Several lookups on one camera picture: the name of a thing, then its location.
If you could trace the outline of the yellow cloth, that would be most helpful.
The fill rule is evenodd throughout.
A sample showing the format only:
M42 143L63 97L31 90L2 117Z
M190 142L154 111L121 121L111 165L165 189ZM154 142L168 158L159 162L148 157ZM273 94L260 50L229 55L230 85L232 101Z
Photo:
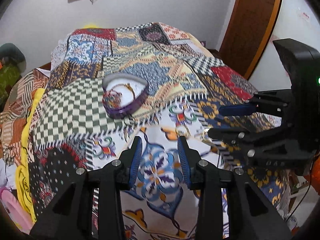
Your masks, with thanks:
M30 217L32 225L36 222L36 216L29 185L28 138L33 115L36 111L36 107L44 95L44 92L44 88L39 88L34 93L34 99L31 104L29 115L27 116L27 122L21 134L21 165L17 167L15 175L18 201L22 209Z

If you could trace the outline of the pink cloth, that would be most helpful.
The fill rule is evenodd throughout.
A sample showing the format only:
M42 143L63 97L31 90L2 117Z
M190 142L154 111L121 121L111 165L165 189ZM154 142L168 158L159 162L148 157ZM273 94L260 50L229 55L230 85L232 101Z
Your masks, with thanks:
M18 229L29 234L34 224L31 215L23 209L17 198L6 187L1 187L1 203Z

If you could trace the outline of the brown wooden door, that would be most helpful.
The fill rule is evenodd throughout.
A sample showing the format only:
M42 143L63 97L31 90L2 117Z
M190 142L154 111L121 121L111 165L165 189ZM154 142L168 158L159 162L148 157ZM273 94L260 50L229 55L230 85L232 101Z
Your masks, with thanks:
M245 79L253 74L269 42L282 0L235 0L219 53Z

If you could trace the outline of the striped brown blanket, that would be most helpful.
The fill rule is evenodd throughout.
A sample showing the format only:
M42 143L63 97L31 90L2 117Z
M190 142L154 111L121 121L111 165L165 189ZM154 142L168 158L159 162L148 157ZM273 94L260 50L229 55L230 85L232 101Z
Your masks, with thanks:
M44 88L49 80L38 69L22 77L11 89L1 112L1 159L8 165L21 164L21 136L27 123L37 89Z

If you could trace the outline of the purple heart-shaped tin box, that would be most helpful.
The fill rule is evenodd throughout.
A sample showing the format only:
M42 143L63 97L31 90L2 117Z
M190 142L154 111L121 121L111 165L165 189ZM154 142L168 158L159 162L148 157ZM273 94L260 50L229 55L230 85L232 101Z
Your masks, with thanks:
M102 87L104 92L114 89L122 94L119 108L110 109L104 106L109 117L122 119L135 113L146 101L149 83L145 79L132 74L113 73L102 79Z

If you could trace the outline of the colourful patchwork bedspread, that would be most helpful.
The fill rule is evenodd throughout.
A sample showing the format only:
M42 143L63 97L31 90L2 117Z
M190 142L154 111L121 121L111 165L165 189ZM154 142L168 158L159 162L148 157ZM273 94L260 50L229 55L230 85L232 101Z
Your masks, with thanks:
M122 119L109 117L102 103L102 79L113 73L149 83L146 101ZM78 169L104 167L136 136L143 143L137 178L120 193L125 239L195 239L200 191L184 182L179 137L217 168L242 168L284 219L286 173L247 166L234 157L235 146L207 134L210 128L271 129L264 114L219 113L256 89L190 34L164 23L76 29L52 52L50 74L28 138L36 222Z

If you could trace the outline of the green patterned cloth pile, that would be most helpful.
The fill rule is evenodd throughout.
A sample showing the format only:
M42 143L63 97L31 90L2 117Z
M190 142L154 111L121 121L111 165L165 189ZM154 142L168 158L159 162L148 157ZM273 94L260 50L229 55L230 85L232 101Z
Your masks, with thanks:
M19 68L13 64L9 63L3 65L1 68L1 105L5 104L7 101L10 91L16 82L21 78L21 72Z

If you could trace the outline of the dark grey cushion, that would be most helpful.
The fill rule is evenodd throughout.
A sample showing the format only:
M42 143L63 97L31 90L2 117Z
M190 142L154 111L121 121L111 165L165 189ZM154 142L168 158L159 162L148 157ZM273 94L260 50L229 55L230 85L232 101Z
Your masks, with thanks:
M13 43L5 43L1 45L1 65L12 63L18 67L20 73L25 71L25 56Z

